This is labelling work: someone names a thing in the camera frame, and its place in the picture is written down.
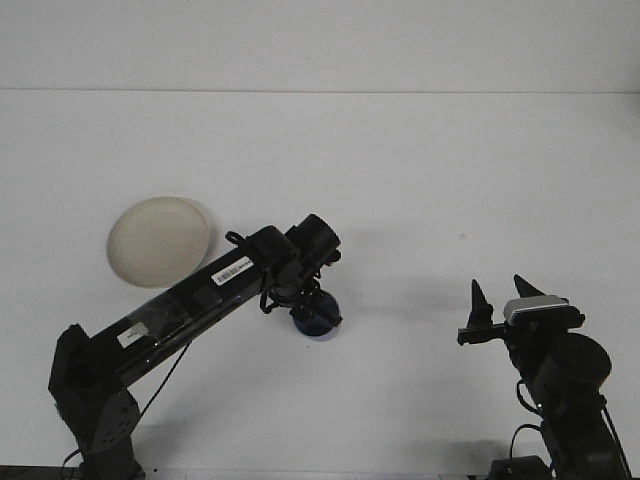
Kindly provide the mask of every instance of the label sticker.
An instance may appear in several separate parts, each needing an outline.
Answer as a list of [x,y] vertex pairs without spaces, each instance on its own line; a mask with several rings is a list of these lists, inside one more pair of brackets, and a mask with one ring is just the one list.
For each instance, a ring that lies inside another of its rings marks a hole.
[[118,341],[120,342],[120,345],[122,345],[122,348],[127,348],[133,342],[141,337],[144,337],[148,333],[149,329],[147,329],[145,324],[142,322],[138,322],[118,335]]
[[215,282],[219,287],[224,285],[233,277],[239,275],[244,272],[246,269],[253,267],[253,262],[249,257],[242,257],[239,260],[236,260],[228,267],[220,270],[218,273],[214,273],[211,275],[211,279]]

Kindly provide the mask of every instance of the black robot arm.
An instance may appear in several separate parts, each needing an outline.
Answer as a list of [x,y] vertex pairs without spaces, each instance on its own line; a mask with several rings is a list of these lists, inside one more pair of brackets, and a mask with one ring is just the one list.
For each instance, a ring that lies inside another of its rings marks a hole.
[[97,335],[72,325],[60,336],[49,391],[76,437],[84,478],[143,475],[131,443],[140,410],[127,387],[252,297],[262,296],[266,313],[291,308],[308,335],[340,323],[317,280],[322,266],[339,260],[340,241],[320,218],[310,215],[286,234],[269,226],[227,239],[236,248]]
[[606,400],[599,388],[611,372],[607,352],[594,340],[569,332],[584,315],[564,299],[545,295],[515,276],[521,298],[509,301],[505,322],[494,324],[493,307],[478,283],[472,284],[472,311],[458,343],[504,340],[521,383],[541,417],[540,432],[551,456],[547,467],[538,457],[496,460],[492,480],[628,480],[631,472],[615,435],[603,418]]

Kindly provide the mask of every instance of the cable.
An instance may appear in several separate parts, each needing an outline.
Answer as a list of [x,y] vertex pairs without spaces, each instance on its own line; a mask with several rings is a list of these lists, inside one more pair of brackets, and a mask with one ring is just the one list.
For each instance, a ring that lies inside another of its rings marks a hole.
[[607,423],[609,424],[609,430],[611,430],[611,435],[613,435],[613,439],[618,446],[618,450],[620,451],[620,459],[622,460],[622,465],[624,466],[625,472],[629,478],[632,478],[631,475],[631,467],[629,467],[629,462],[627,462],[627,456],[624,454],[624,450],[622,449],[622,443],[620,442],[620,437],[618,437],[618,432],[616,432],[616,427],[613,426],[613,420],[611,420],[611,415],[609,415],[609,410],[607,410],[607,406],[602,409],[604,412],[604,416],[607,419]]
[[516,441],[516,436],[518,435],[518,433],[520,433],[520,431],[524,430],[525,428],[535,430],[538,433],[542,432],[542,429],[539,426],[533,425],[531,423],[524,423],[520,425],[518,428],[516,428],[516,431],[513,433],[513,437],[511,437],[511,445],[509,445],[509,463],[511,463],[511,461],[513,460],[513,445]]
[[520,405],[522,405],[526,410],[530,411],[531,413],[535,413],[539,417],[542,417],[542,414],[538,411],[538,409],[529,405],[524,399],[524,397],[522,396],[522,392],[520,391],[521,385],[524,385],[524,380],[518,380],[518,383],[516,383],[516,396],[518,397],[518,401],[520,402]]
[[[147,412],[147,410],[149,410],[149,407],[151,406],[151,403],[156,399],[156,397],[160,394],[160,391],[164,388],[164,386],[167,384],[167,382],[169,381],[169,377],[171,376],[171,374],[173,373],[173,371],[176,369],[176,367],[178,366],[178,363],[180,363],[180,360],[182,360],[182,357],[184,357],[184,354],[187,353],[187,349],[189,348],[189,345],[191,345],[191,342],[187,343],[184,348],[182,349],[182,352],[180,352],[180,355],[178,356],[178,358],[176,359],[175,362],[173,362],[173,365],[171,366],[171,368],[169,369],[169,373],[167,373],[167,375],[164,377],[164,380],[162,381],[162,383],[160,384],[160,386],[158,387],[158,389],[156,390],[156,392],[151,396],[151,398],[149,399],[149,401],[147,402],[147,404],[144,406],[144,408],[142,409],[142,413],[140,414],[140,417],[138,418],[138,421],[136,422],[136,425],[138,425],[138,423],[140,423],[140,420],[142,419],[143,415]],[[67,464],[67,462],[69,460],[71,460],[73,457],[75,457],[77,454],[80,453],[80,449],[75,450],[74,452],[70,453],[69,455],[67,455],[67,457],[64,459],[64,461],[62,462],[62,466],[60,467],[60,480],[67,480],[64,478],[64,466]]]
[[244,241],[244,237],[242,235],[237,232],[231,231],[227,232],[224,238],[226,238],[227,241],[233,243],[234,245],[240,245]]
[[175,362],[173,362],[173,365],[171,366],[171,369],[169,370],[169,373],[167,373],[167,376],[164,377],[164,380],[162,381],[162,383],[160,384],[160,386],[158,387],[158,389],[156,390],[156,393],[154,393],[151,398],[149,399],[149,401],[147,402],[147,404],[144,406],[144,408],[142,409],[142,413],[140,414],[140,418],[138,418],[138,421],[136,422],[136,425],[138,425],[138,423],[140,423],[140,420],[142,419],[142,417],[144,416],[144,414],[147,412],[147,410],[149,410],[149,407],[151,406],[151,402],[153,402],[156,397],[160,394],[160,391],[163,389],[163,387],[167,384],[167,381],[169,381],[169,377],[171,376],[171,374],[173,373],[173,371],[176,369],[176,367],[178,366],[178,363],[180,363],[180,360],[182,360],[182,357],[184,357],[184,354],[187,353],[187,348],[189,348],[189,345],[191,345],[191,342],[187,343],[184,348],[182,349],[182,352],[180,352],[180,355],[178,356],[178,358],[176,359]]
[[64,461],[62,462],[62,465],[60,466],[60,480],[66,480],[64,478],[64,466],[67,464],[69,460],[71,460],[73,457],[75,457],[79,453],[80,453],[80,449],[77,449],[74,452],[71,452],[69,455],[67,455],[67,457],[64,459]]

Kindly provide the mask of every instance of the paper plate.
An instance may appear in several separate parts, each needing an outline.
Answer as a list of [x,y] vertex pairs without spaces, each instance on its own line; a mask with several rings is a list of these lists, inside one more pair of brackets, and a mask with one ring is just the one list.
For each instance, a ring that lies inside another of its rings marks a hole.
[[167,287],[193,272],[209,247],[209,225],[191,201],[157,197],[127,210],[109,234],[114,272],[140,287]]

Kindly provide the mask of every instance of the barcode sticker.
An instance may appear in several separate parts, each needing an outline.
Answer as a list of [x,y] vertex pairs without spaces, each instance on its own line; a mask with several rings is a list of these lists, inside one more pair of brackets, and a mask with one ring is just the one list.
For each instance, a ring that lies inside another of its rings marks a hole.
[[220,270],[218,273],[211,275],[211,279],[216,285],[221,286],[227,283],[236,275],[244,272],[247,268],[253,267],[253,262],[249,257],[242,257],[240,260],[236,260],[228,267]]
[[122,348],[127,348],[133,342],[135,342],[139,338],[144,337],[148,333],[149,330],[147,329],[145,324],[142,322],[138,322],[118,335],[118,341],[120,342],[120,345],[122,345]]

